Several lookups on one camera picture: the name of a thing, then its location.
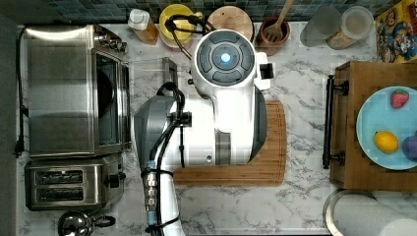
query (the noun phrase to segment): cutting board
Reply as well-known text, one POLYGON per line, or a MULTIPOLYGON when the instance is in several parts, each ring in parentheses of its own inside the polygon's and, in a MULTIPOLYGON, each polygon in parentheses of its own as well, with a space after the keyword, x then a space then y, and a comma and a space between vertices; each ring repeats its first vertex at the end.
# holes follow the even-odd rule
POLYGON ((278 186, 284 179, 287 150, 282 103, 267 101, 267 139, 258 155, 246 165, 186 167, 174 173, 175 185, 278 186))
POLYGON ((217 30, 236 30, 248 40, 254 39, 255 28, 248 14, 238 7, 225 6, 212 12, 208 21, 217 30))

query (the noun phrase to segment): cereal box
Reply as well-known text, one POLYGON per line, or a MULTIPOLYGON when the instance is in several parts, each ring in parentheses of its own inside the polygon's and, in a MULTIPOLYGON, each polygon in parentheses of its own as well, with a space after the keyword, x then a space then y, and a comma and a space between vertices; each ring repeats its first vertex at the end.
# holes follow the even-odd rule
POLYGON ((376 17, 379 61, 417 63, 417 0, 402 0, 376 17))

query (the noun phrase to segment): white robot body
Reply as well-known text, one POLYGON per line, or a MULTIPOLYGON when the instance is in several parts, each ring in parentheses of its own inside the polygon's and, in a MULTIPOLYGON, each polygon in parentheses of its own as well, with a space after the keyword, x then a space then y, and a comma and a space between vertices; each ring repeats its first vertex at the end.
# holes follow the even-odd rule
POLYGON ((162 160, 158 159, 162 144, 155 156, 150 149, 156 144, 155 134, 173 124, 165 117, 178 115, 178 100, 153 97, 135 115, 136 147, 141 169, 146 171, 145 202, 153 236, 160 235, 158 230, 169 236, 184 235, 180 219, 173 220, 179 215, 173 177, 161 171, 174 172, 183 165, 246 164, 264 144, 267 116, 265 100, 254 83, 260 76, 257 56, 251 42, 233 30, 216 30, 202 38, 191 69, 201 97, 186 96, 183 112, 191 114, 191 119, 173 130, 162 160), (159 220, 155 206, 160 208, 159 220))

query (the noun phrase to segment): tray handle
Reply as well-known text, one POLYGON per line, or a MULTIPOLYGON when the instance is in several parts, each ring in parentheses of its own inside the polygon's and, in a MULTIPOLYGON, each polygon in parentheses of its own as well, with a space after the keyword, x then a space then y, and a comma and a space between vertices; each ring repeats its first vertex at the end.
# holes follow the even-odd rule
POLYGON ((334 75, 328 76, 326 85, 326 121, 325 121, 325 142, 323 150, 323 168, 328 169, 331 160, 336 160, 339 165, 344 165, 345 151, 341 150, 331 154, 331 124, 333 119, 333 98, 334 91, 340 91, 343 96, 349 94, 349 82, 344 81, 339 86, 334 84, 334 75))

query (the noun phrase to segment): silver toaster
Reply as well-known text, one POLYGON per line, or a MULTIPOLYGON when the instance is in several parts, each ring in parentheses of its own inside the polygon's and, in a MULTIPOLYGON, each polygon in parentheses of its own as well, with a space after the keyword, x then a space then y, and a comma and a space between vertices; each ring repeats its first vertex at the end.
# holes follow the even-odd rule
POLYGON ((25 166, 30 210, 100 209, 124 191, 120 153, 83 159, 36 159, 25 166))

